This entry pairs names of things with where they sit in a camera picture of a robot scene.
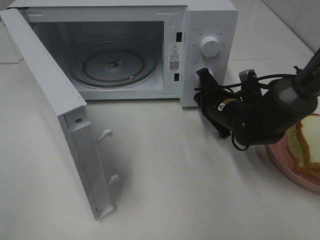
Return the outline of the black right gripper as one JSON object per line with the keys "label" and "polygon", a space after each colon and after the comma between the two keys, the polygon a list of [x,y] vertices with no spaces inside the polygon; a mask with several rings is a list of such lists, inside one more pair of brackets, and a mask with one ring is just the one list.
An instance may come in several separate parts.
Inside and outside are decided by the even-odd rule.
{"label": "black right gripper", "polygon": [[201,68],[196,74],[199,83],[194,100],[202,115],[214,126],[221,138],[234,136],[243,117],[243,91],[234,92],[230,87],[208,91],[215,87],[215,79],[209,69]]}

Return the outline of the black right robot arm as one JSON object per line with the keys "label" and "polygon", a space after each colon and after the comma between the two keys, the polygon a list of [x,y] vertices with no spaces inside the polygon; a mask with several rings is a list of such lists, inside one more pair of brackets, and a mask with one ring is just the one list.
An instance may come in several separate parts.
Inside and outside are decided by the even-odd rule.
{"label": "black right robot arm", "polygon": [[253,69],[239,73],[240,83],[220,85],[208,68],[196,72],[194,100],[203,116],[235,148],[278,142],[286,130],[313,113],[320,95],[320,53],[295,74],[258,77]]}

